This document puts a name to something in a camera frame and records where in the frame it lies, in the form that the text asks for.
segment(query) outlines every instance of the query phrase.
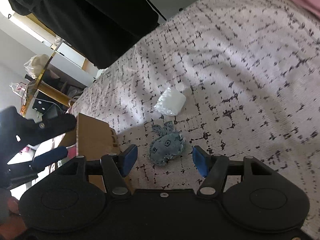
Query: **person's hand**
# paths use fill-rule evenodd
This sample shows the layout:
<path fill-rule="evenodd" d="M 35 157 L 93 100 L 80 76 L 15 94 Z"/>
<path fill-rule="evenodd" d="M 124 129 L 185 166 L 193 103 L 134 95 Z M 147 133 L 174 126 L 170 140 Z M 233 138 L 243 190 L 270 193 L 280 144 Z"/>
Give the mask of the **person's hand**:
<path fill-rule="evenodd" d="M 12 240 L 27 230 L 18 208 L 18 200 L 15 197 L 8 199 L 7 205 L 11 212 L 10 217 L 3 225 L 0 225 L 0 235 L 5 240 Z"/>

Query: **cardboard box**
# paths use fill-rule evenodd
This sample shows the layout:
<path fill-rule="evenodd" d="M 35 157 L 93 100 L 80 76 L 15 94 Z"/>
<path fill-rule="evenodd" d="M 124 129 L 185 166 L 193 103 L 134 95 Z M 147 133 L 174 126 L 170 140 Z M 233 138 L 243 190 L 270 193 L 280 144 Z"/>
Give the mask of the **cardboard box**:
<path fill-rule="evenodd" d="M 74 144 L 77 146 L 77 155 L 84 155 L 88 161 L 121 152 L 115 130 L 108 123 L 84 114 L 78 115 L 76 129 L 66 133 L 59 146 L 69 147 Z M 129 177 L 125 181 L 132 190 Z M 89 176 L 89 182 L 106 191 L 102 176 Z"/>

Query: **yellow table leg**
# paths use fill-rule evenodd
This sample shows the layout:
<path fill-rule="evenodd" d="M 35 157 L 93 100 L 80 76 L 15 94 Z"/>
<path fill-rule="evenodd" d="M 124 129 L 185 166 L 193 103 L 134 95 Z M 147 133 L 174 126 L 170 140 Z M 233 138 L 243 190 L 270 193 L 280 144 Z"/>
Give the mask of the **yellow table leg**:
<path fill-rule="evenodd" d="M 53 87 L 47 85 L 46 83 L 41 82 L 38 86 L 38 90 L 44 93 L 45 95 L 49 96 L 50 98 L 58 101 L 59 103 L 70 107 L 69 100 L 71 100 L 71 98 L 61 93 L 60 91 L 54 89 Z"/>

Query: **bed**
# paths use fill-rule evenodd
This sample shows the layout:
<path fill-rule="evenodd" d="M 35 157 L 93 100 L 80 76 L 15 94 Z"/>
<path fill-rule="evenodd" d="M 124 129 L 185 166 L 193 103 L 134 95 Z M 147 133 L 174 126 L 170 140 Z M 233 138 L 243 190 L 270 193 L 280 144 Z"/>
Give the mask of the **bed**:
<path fill-rule="evenodd" d="M 194 145 L 232 160 L 253 155 L 303 189 L 303 230 L 320 237 L 320 22 L 289 0 L 199 0 L 128 50 L 85 90 L 71 113 L 113 127 L 139 148 L 135 188 L 193 188 Z M 187 101 L 176 117 L 153 106 L 167 87 Z M 186 139 L 164 168 L 148 159 L 153 124 Z M 229 185 L 239 181 L 231 178 Z"/>

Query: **white packet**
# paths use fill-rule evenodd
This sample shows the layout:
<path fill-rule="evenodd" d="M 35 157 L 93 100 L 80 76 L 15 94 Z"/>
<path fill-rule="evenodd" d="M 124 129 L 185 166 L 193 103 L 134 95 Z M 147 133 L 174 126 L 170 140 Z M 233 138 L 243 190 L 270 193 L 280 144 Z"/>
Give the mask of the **white packet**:
<path fill-rule="evenodd" d="M 154 108 L 161 114 L 175 116 L 181 111 L 186 97 L 175 88 L 167 88 L 159 97 Z"/>

